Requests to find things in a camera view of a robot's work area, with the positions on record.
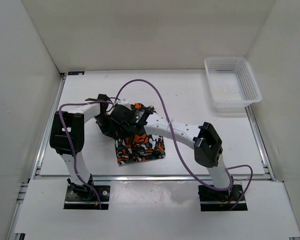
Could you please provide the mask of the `orange camouflage shorts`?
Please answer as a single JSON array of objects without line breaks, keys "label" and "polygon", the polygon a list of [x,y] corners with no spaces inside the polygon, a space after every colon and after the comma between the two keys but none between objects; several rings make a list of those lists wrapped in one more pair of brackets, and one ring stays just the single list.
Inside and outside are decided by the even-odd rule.
[{"label": "orange camouflage shorts", "polygon": [[144,130],[127,135],[120,127],[115,128],[114,147],[119,166],[154,161],[166,156],[164,137],[146,134]]}]

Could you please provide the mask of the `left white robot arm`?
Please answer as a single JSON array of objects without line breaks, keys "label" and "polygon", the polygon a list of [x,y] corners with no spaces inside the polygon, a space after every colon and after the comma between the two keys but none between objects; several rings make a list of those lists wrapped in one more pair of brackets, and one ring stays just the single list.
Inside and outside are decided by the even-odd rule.
[{"label": "left white robot arm", "polygon": [[70,174],[67,181],[83,200],[95,195],[93,177],[82,154],[85,123],[94,119],[102,134],[115,139],[115,126],[107,112],[108,106],[113,104],[106,94],[99,94],[96,99],[88,98],[84,103],[62,104],[53,117],[49,145],[64,160]]}]

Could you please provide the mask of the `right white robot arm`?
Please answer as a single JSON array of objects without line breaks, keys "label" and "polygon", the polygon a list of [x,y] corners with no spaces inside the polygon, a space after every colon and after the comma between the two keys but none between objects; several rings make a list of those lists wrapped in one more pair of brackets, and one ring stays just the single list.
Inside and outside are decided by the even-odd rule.
[{"label": "right white robot arm", "polygon": [[110,113],[117,138],[127,144],[144,146],[152,137],[173,140],[174,145],[182,143],[193,150],[197,164],[207,168],[213,190],[220,200],[228,199],[233,193],[233,180],[222,158],[222,140],[212,124],[188,125],[170,120],[148,108],[129,109],[118,104]]}]

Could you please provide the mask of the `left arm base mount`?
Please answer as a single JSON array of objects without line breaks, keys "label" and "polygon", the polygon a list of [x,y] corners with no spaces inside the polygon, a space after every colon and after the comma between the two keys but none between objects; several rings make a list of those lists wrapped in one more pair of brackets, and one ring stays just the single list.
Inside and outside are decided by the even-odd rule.
[{"label": "left arm base mount", "polygon": [[65,210],[108,210],[110,185],[94,185],[95,192],[85,185],[68,184],[63,208]]}]

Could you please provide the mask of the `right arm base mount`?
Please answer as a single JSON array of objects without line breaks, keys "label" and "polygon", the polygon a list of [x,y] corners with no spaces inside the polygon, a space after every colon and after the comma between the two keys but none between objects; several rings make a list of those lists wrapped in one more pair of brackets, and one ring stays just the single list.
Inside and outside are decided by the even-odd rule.
[{"label": "right arm base mount", "polygon": [[206,186],[198,186],[201,212],[247,211],[247,203],[241,184],[234,184],[230,192],[215,191]]}]

